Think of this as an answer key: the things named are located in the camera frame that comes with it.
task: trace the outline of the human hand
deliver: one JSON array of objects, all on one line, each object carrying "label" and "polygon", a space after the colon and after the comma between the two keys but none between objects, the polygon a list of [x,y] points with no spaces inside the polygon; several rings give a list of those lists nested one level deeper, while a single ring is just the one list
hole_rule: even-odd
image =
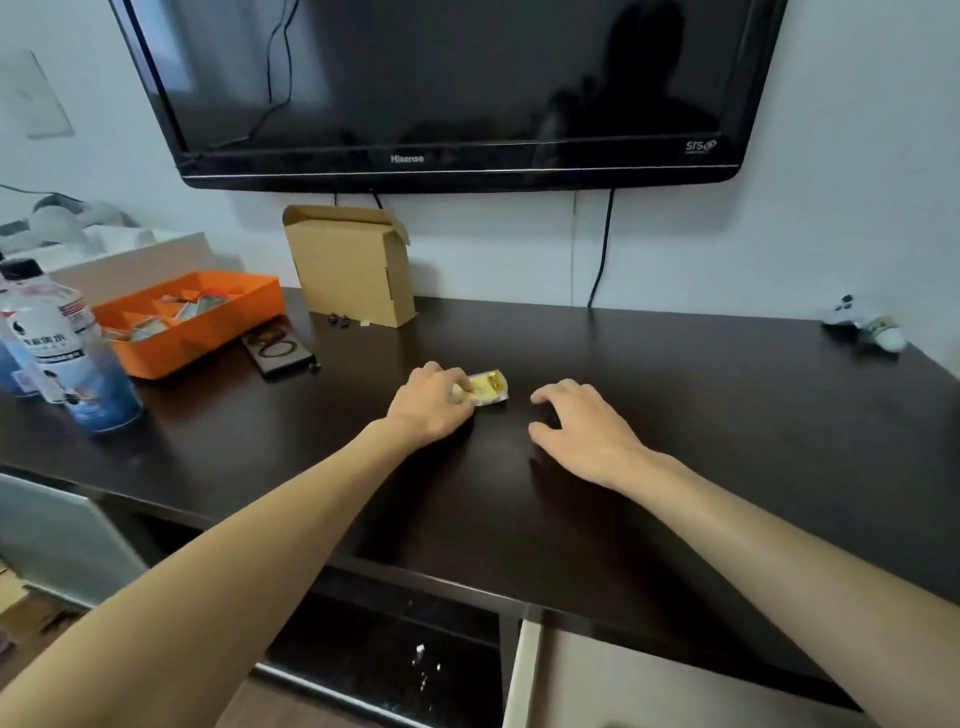
[{"label": "human hand", "polygon": [[475,406],[452,398],[454,384],[466,392],[473,389],[464,370],[445,370],[435,361],[427,362],[396,392],[387,421],[410,435],[415,449],[443,439],[470,418]]},{"label": "human hand", "polygon": [[616,411],[589,384],[564,379],[530,397],[550,402],[561,429],[530,423],[530,437],[574,475],[631,496],[639,480],[666,458],[643,446]]}]

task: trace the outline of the black cable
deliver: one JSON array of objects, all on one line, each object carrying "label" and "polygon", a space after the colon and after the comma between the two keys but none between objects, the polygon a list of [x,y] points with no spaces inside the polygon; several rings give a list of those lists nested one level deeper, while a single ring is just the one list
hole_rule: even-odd
[{"label": "black cable", "polygon": [[[263,125],[267,123],[267,120],[273,115],[273,113],[279,109],[283,109],[288,106],[294,97],[294,60],[293,55],[290,53],[290,37],[288,31],[290,30],[290,24],[293,23],[294,17],[297,15],[297,10],[300,8],[300,0],[294,0],[294,7],[290,10],[290,14],[284,19],[283,15],[280,17],[279,22],[274,26],[274,29],[270,33],[270,39],[267,41],[267,99],[268,107],[260,115],[260,118],[257,119],[256,123],[251,127],[250,131],[245,133],[243,136],[238,136],[234,139],[228,139],[227,141],[219,142],[218,144],[211,144],[209,149],[223,149],[224,147],[230,147],[234,144],[240,144],[241,142],[250,141],[253,139],[257,133],[263,129]],[[287,10],[287,0],[283,2],[283,12],[286,13]],[[270,73],[270,49],[271,45],[274,42],[276,33],[279,30],[280,26],[283,27],[283,44],[287,49],[287,97],[281,101],[279,104],[274,104],[274,83],[271,78]]]},{"label": "black cable", "polygon": [[9,189],[11,192],[19,192],[24,195],[60,195],[65,197],[67,200],[73,200],[75,203],[82,203],[83,200],[78,200],[76,197],[70,197],[70,195],[64,195],[62,192],[43,192],[36,189],[21,189],[20,187],[14,187],[12,184],[2,184],[0,182],[0,187],[4,189]]},{"label": "black cable", "polygon": [[590,300],[587,301],[587,308],[593,308],[593,297],[597,295],[597,287],[600,285],[600,279],[603,277],[604,266],[607,265],[607,242],[610,240],[610,218],[613,215],[613,194],[616,187],[610,191],[610,199],[607,201],[607,225],[603,228],[603,252],[600,254],[600,270],[597,271],[597,280],[593,282],[593,290],[590,291]]},{"label": "black cable", "polygon": [[271,49],[274,46],[274,38],[276,34],[280,32],[280,28],[283,27],[283,19],[287,16],[287,3],[290,0],[283,0],[283,10],[280,11],[280,19],[276,22],[274,29],[270,31],[270,39],[267,40],[267,105],[272,106],[274,103],[274,77],[270,72],[270,56]]}]

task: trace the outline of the white wall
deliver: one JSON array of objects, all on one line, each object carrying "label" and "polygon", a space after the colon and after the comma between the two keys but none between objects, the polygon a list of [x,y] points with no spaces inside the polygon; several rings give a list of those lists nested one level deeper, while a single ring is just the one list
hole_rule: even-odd
[{"label": "white wall", "polygon": [[[618,193],[597,304],[805,318],[872,292],[960,370],[958,37],[951,0],[791,0],[745,170],[721,185]],[[0,114],[0,182],[207,231],[220,254],[296,284],[280,212],[311,198],[186,187],[107,0],[6,3],[8,47],[36,52],[77,135],[27,142]],[[570,192],[388,203],[413,235],[419,292],[583,305],[605,199],[579,193],[576,217]],[[0,190],[0,220],[25,209]],[[474,261],[495,273],[478,279]]]}]

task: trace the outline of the srs logo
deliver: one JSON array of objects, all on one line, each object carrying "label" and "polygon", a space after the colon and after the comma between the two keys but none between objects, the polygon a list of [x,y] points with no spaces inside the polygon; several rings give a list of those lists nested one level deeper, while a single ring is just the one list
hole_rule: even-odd
[{"label": "srs logo", "polygon": [[710,141],[688,141],[686,142],[686,153],[689,155],[705,155],[717,145],[716,139]]}]

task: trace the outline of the dark wooden desk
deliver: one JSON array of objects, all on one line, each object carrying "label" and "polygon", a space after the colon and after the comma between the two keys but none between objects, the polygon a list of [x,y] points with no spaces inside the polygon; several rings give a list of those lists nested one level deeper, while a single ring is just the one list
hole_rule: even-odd
[{"label": "dark wooden desk", "polygon": [[529,442],[548,381],[595,384],[650,446],[960,602],[960,384],[911,348],[858,354],[814,322],[420,299],[399,330],[290,316],[323,362],[267,383],[230,345],[141,392],[150,415],[87,437],[0,402],[0,468],[208,527],[382,416],[428,359],[501,369],[505,405],[411,457],[333,563],[793,692],[838,690],[642,509]]}]

